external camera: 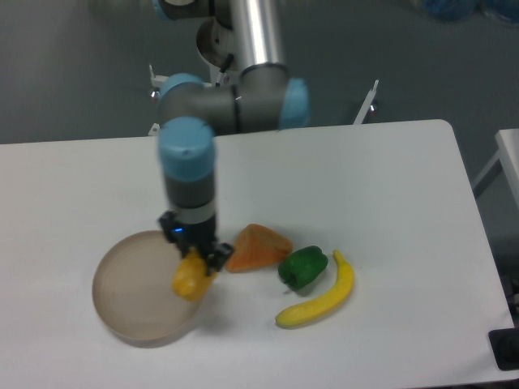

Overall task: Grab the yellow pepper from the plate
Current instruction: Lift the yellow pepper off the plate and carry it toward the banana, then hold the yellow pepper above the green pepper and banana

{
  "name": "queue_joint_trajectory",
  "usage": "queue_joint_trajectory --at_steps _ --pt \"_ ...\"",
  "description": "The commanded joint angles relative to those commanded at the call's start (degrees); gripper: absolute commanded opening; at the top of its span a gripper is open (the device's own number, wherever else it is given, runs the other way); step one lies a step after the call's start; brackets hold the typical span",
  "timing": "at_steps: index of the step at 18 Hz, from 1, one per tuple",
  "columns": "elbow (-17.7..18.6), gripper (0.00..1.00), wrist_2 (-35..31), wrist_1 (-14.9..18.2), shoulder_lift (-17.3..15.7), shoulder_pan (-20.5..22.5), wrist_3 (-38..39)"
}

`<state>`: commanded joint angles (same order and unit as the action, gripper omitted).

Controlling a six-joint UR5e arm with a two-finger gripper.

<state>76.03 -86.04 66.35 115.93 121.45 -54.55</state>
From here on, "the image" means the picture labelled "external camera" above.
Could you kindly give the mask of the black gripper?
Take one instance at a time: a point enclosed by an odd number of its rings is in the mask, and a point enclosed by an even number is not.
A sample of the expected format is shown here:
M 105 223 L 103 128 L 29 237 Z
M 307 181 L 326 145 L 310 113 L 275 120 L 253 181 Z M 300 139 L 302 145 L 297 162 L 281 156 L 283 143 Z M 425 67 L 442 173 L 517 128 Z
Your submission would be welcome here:
M 176 245 L 184 259 L 190 248 L 196 248 L 206 264 L 206 276 L 221 271 L 234 253 L 234 248 L 225 242 L 217 242 L 217 219 L 215 216 L 196 224 L 181 222 L 172 211 L 164 212 L 158 219 L 165 239 Z

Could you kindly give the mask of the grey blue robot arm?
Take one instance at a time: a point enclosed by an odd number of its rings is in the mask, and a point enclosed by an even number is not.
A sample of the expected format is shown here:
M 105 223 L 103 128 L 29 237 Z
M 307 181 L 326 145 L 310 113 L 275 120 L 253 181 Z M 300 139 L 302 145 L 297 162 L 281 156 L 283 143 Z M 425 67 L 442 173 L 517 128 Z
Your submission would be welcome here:
M 158 157 L 169 200 L 159 223 L 182 257 L 196 251 L 204 275 L 211 276 L 233 253 L 216 233 L 215 136 L 303 127 L 311 116 L 309 92 L 285 64 L 276 2 L 153 5 L 172 20 L 209 16 L 229 28 L 235 39 L 223 61 L 224 66 L 237 66 L 235 83 L 207 86 L 194 75 L 172 75 L 162 84 L 157 105 Z

